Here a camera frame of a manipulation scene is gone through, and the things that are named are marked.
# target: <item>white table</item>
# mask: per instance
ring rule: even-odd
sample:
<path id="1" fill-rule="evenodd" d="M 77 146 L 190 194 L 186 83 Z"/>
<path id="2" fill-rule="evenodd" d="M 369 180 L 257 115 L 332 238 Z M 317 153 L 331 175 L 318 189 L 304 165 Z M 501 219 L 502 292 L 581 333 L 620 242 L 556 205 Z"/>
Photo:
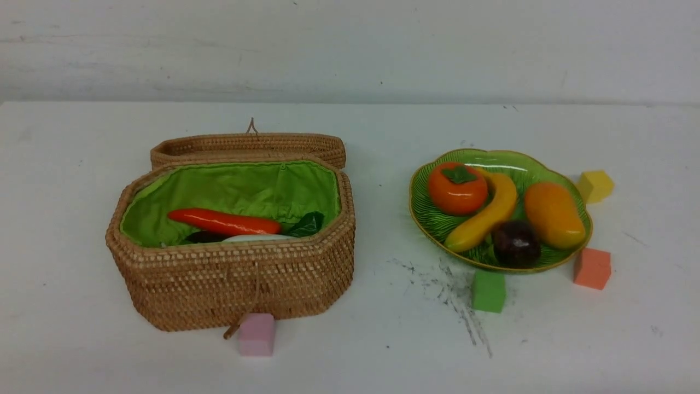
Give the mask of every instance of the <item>white table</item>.
<path id="1" fill-rule="evenodd" d="M 340 136 L 357 212 L 353 285 L 323 315 L 281 321 L 262 360 L 224 329 L 150 326 L 104 242 L 152 146 L 251 116 L 261 132 Z M 421 234 L 407 190 L 420 165 L 471 146 L 610 174 L 614 194 L 589 207 L 589 246 L 613 258 L 602 292 L 574 285 L 569 263 L 508 276 L 500 315 L 466 308 L 474 269 Z M 1 391 L 696 393 L 699 147 L 700 109 L 682 107 L 5 103 Z"/>

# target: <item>foam block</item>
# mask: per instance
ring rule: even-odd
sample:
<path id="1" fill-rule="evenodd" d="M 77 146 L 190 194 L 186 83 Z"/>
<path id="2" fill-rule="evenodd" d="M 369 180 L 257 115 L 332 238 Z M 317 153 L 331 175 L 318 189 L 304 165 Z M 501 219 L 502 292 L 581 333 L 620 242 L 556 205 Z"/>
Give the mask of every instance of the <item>foam block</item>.
<path id="1" fill-rule="evenodd" d="M 612 271 L 609 252 L 587 247 L 576 258 L 573 282 L 602 290 L 608 283 Z"/>
<path id="2" fill-rule="evenodd" d="M 269 357 L 274 348 L 274 316 L 250 313 L 238 329 L 238 352 L 249 357 Z"/>
<path id="3" fill-rule="evenodd" d="M 472 308 L 500 313 L 505 304 L 505 276 L 489 271 L 474 272 L 472 281 Z"/>
<path id="4" fill-rule="evenodd" d="M 581 173 L 576 188 L 586 204 L 599 203 L 613 193 L 615 183 L 603 170 Z"/>

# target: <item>pink cube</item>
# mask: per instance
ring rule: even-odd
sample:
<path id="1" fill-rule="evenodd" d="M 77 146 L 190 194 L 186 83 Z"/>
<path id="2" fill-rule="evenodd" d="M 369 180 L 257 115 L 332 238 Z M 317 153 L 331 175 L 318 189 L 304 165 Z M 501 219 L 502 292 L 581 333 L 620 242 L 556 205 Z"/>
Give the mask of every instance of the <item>pink cube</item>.
<path id="1" fill-rule="evenodd" d="M 612 271 L 610 252 L 587 247 L 581 251 L 574 263 L 573 282 L 602 290 L 608 283 Z"/>
<path id="2" fill-rule="evenodd" d="M 274 345 L 274 316 L 250 313 L 238 329 L 238 351 L 244 356 L 269 357 Z"/>

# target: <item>plate rim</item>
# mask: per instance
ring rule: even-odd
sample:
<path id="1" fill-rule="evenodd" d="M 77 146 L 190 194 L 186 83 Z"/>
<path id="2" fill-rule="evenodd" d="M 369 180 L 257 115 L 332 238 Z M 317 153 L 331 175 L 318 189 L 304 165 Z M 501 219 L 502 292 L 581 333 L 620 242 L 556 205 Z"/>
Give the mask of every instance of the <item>plate rim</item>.
<path id="1" fill-rule="evenodd" d="M 420 223 L 420 222 L 418 221 L 418 219 L 416 218 L 416 214 L 415 214 L 415 212 L 414 212 L 414 210 L 413 210 L 413 184 L 415 183 L 416 176 L 418 175 L 418 173 L 419 173 L 421 170 L 423 170 L 425 167 L 427 167 L 427 166 L 429 166 L 429 165 L 431 165 L 431 164 L 437 163 L 440 159 L 444 158 L 445 156 L 447 156 L 447 155 L 449 155 L 449 154 L 452 154 L 452 153 L 454 153 L 454 152 L 457 152 L 457 151 L 475 151 L 475 152 L 483 152 L 483 153 L 487 153 L 487 154 L 490 154 L 490 153 L 510 153 L 510 154 L 517 154 L 517 155 L 520 155 L 520 156 L 524 156 L 524 157 L 526 157 L 526 158 L 531 159 L 531 160 L 534 161 L 535 163 L 541 165 L 545 170 L 550 171 L 550 172 L 553 172 L 554 174 L 557 174 L 557 175 L 563 177 L 564 179 L 566 179 L 567 182 L 569 182 L 569 183 L 574 187 L 574 189 L 578 189 L 578 188 L 576 187 L 576 185 L 571 181 L 571 179 L 569 179 L 569 177 L 567 177 L 567 176 L 561 174 L 560 172 L 557 172 L 557 171 L 555 171 L 555 170 L 553 170 L 553 169 L 547 167 L 546 165 L 542 164 L 542 162 L 540 162 L 540 161 L 537 160 L 536 158 L 534 158 L 534 157 L 532 157 L 532 156 L 529 156 L 529 155 L 527 155 L 527 154 L 524 154 L 524 153 L 522 153 L 522 152 L 511 151 L 511 150 L 507 150 L 507 149 L 494 149 L 494 150 L 491 150 L 491 151 L 487 151 L 487 150 L 485 150 L 485 149 L 477 149 L 477 148 L 459 148 L 459 149 L 452 149 L 451 151 L 445 152 L 445 153 L 443 153 L 442 155 L 440 155 L 438 158 L 436 158 L 435 160 L 433 160 L 433 161 L 431 161 L 431 162 L 429 162 L 429 163 L 423 164 L 423 165 L 421 165 L 420 167 L 418 167 L 418 169 L 417 169 L 417 170 L 413 173 L 413 175 L 411 176 L 411 182 L 409 182 L 409 185 L 408 185 L 408 210 L 409 210 L 409 212 L 411 213 L 411 218 L 413 219 L 413 222 L 418 226 L 418 228 L 421 230 L 421 232 L 422 232 L 426 237 L 428 237 L 428 239 L 430 239 L 433 243 L 435 243 L 435 244 L 436 244 L 438 247 L 440 247 L 442 250 L 444 250 L 444 251 L 447 252 L 448 254 L 451 254 L 453 257 L 455 257 L 455 258 L 457 258 L 457 259 L 460 259 L 461 261 L 465 261 L 465 262 L 467 262 L 467 263 L 469 263 L 469 264 L 472 264 L 473 266 L 476 266 L 476 267 L 479 267 L 479 268 L 482 268 L 482 269 L 488 269 L 488 270 L 492 270 L 492 271 L 503 271 L 503 272 L 506 272 L 506 273 L 508 273 L 508 272 L 510 272 L 510 273 L 538 273 L 538 272 L 543 272 L 543 271 L 547 271 L 547 270 L 550 270 L 550 269 L 554 269 L 554 268 L 556 268 L 556 267 L 558 267 L 558 266 L 561 266 L 561 265 L 565 264 L 567 261 L 571 260 L 572 257 L 574 257 L 576 254 L 580 253 L 582 250 L 584 250 L 584 249 L 588 246 L 588 242 L 591 240 L 591 237 L 593 236 L 594 224 L 593 224 L 593 217 L 591 216 L 591 213 L 588 212 L 588 205 L 584 202 L 583 210 L 584 210 L 584 212 L 586 213 L 586 216 L 588 216 L 589 221 L 591 222 L 591 231 L 590 231 L 589 234 L 586 236 L 586 239 L 584 240 L 584 242 L 581 243 L 581 245 L 580 245 L 578 248 L 576 248 L 575 250 L 573 250 L 567 257 L 565 257 L 565 258 L 562 259 L 561 261 L 558 261 L 558 262 L 556 262 L 556 263 L 550 264 L 550 265 L 548 265 L 548 266 L 535 267 L 535 268 L 532 268 L 532 269 L 516 269 L 516 268 L 492 266 L 492 265 L 484 264 L 484 263 L 479 262 L 479 261 L 476 261 L 476 260 L 469 259 L 469 258 L 467 258 L 467 257 L 464 257 L 464 256 L 462 256 L 462 255 L 459 255 L 459 254 L 457 254 L 457 253 L 455 253 L 455 252 L 452 252 L 451 250 L 447 249 L 442 243 L 440 243 L 440 242 L 439 242 L 438 240 L 436 240 L 432 235 L 430 235 L 429 232 L 427 232 L 427 230 L 425 230 L 425 228 L 421 225 L 421 223 Z"/>

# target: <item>yellow cube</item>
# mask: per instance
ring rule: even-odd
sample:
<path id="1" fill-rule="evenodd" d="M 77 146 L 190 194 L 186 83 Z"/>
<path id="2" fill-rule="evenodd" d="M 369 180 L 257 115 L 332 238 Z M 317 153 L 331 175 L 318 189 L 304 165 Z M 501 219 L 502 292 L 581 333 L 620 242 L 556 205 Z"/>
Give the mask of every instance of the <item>yellow cube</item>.
<path id="1" fill-rule="evenodd" d="M 586 204 L 599 203 L 613 193 L 615 183 L 603 170 L 581 172 L 576 184 Z"/>

